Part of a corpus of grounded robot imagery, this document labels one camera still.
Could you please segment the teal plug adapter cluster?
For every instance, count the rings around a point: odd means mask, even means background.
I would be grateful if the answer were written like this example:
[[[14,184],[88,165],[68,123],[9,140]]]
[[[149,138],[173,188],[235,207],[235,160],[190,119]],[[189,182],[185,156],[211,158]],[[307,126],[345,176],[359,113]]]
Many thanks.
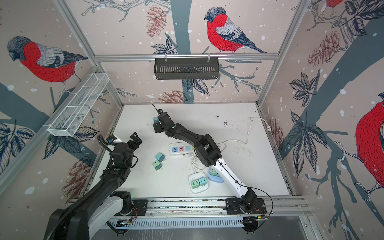
[[[200,186],[205,186],[208,183],[207,178],[201,178],[199,179]]]
[[[162,153],[157,153],[155,158],[161,163],[165,159],[165,156]]]

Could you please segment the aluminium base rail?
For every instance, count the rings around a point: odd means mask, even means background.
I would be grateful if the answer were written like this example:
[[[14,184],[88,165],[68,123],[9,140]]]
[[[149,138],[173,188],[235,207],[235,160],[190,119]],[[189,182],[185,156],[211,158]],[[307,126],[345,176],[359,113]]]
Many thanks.
[[[203,218],[203,217],[301,217],[312,213],[302,197],[259,198],[255,210],[245,214],[240,201],[228,197],[197,198],[133,198],[132,216],[147,218]]]

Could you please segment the white multicolour power strip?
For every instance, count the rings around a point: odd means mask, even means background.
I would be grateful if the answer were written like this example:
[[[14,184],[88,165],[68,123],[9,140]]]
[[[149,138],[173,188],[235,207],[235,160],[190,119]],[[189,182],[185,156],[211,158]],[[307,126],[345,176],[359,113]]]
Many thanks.
[[[170,144],[170,155],[192,155],[194,154],[194,147],[186,142],[171,143]]]

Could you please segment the blue square socket cube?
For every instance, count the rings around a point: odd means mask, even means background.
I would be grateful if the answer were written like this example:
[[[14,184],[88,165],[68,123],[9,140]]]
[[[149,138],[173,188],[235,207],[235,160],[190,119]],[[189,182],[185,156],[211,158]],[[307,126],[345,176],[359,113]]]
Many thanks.
[[[216,183],[223,183],[224,182],[223,178],[221,178],[221,176],[219,174],[217,176],[211,176],[210,174],[208,174],[208,178],[212,182],[216,182]]]

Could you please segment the white mesh wall shelf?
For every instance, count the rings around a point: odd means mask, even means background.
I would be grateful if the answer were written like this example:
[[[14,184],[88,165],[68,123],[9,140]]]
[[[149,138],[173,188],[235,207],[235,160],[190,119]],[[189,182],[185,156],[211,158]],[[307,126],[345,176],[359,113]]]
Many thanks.
[[[88,75],[80,90],[70,94],[69,103],[50,124],[48,132],[55,137],[74,136],[109,81],[106,73]]]

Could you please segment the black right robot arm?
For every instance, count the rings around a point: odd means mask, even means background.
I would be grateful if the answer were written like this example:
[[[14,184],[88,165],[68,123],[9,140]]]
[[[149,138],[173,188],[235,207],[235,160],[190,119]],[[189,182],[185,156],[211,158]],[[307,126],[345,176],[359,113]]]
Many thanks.
[[[189,131],[183,125],[174,123],[168,113],[162,109],[157,110],[157,113],[158,121],[153,123],[155,132],[165,133],[169,138],[182,140],[192,145],[200,162],[206,167],[213,168],[225,183],[231,186],[239,202],[239,212],[256,214],[256,212],[262,211],[258,207],[257,194],[233,173],[224,161],[218,145],[209,134],[203,136]]]

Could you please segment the green plug adapter low cluster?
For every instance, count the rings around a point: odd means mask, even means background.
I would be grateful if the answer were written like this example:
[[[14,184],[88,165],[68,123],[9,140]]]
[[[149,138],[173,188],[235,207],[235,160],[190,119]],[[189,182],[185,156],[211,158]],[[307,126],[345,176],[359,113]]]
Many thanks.
[[[163,167],[162,163],[159,162],[158,160],[154,161],[154,162],[152,163],[152,165],[153,165],[153,167],[154,167],[154,169],[155,169],[156,171],[160,170],[160,169]]]

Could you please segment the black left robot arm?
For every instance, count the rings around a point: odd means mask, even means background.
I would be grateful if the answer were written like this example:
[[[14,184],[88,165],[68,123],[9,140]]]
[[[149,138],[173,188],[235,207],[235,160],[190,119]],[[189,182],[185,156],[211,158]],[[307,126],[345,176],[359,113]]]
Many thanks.
[[[100,181],[74,204],[51,214],[45,240],[90,240],[115,214],[132,211],[131,194],[118,188],[135,167],[134,152],[142,140],[136,132],[128,142],[121,142],[114,135],[107,139],[98,135],[97,139],[110,156]]]

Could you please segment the white square socket cube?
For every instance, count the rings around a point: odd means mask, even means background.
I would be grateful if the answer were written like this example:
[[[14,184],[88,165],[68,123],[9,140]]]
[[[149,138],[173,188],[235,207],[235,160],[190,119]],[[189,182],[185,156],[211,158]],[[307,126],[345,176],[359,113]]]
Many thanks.
[[[204,192],[208,189],[208,179],[204,172],[197,172],[189,176],[189,186],[194,194]]]

